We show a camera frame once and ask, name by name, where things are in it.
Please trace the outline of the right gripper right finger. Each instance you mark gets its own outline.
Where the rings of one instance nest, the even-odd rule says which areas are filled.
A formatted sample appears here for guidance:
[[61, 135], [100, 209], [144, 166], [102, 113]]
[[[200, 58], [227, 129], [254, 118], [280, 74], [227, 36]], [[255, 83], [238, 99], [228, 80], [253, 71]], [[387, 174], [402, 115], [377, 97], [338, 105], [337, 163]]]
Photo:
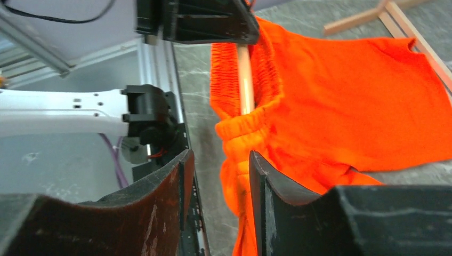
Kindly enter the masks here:
[[258, 255], [451, 255], [451, 187], [336, 186], [319, 195], [249, 155]]

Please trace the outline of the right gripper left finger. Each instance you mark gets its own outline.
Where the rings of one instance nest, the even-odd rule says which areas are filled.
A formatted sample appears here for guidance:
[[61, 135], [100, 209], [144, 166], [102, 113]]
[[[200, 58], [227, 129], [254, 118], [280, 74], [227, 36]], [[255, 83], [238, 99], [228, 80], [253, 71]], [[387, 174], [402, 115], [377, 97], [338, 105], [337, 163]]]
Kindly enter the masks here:
[[1, 255], [176, 255], [195, 173], [187, 149], [96, 202], [1, 196]]

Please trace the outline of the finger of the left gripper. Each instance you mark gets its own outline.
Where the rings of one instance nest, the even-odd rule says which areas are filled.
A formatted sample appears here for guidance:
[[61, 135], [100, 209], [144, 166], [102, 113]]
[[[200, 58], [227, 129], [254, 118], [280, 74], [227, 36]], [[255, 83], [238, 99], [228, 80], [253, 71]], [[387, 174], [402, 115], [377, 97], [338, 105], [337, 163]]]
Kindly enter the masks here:
[[247, 1], [164, 1], [162, 38], [182, 44], [255, 44], [260, 32]]

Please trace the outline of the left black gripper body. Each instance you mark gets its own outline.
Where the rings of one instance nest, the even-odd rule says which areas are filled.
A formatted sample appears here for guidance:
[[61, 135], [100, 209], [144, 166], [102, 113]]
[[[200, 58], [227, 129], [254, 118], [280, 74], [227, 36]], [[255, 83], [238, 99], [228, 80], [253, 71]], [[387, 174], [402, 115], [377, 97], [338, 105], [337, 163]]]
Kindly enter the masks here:
[[136, 0], [136, 32], [158, 36], [163, 24], [164, 0]]

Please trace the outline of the orange shorts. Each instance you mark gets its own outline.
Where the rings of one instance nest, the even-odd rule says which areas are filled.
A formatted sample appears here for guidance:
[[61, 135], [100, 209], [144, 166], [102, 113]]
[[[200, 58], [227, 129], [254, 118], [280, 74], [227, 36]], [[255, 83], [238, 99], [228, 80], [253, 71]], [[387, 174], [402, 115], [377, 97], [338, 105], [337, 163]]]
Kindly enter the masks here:
[[319, 194], [375, 185], [369, 171], [451, 159], [451, 104], [415, 38], [328, 40], [259, 19], [249, 46], [255, 109], [241, 112], [237, 48], [215, 43], [210, 101], [226, 156], [225, 202], [238, 218], [234, 255], [257, 255], [249, 153]]

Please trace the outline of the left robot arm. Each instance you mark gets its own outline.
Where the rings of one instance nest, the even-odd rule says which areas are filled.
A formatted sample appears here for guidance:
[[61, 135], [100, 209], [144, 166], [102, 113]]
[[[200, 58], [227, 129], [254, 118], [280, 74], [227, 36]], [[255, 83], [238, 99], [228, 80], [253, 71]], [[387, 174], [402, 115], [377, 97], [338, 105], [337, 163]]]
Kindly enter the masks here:
[[[136, 30], [182, 44], [255, 44], [252, 1], [137, 1]], [[162, 154], [183, 135], [169, 93], [150, 84], [100, 92], [1, 89], [1, 136], [110, 133], [135, 137]]]

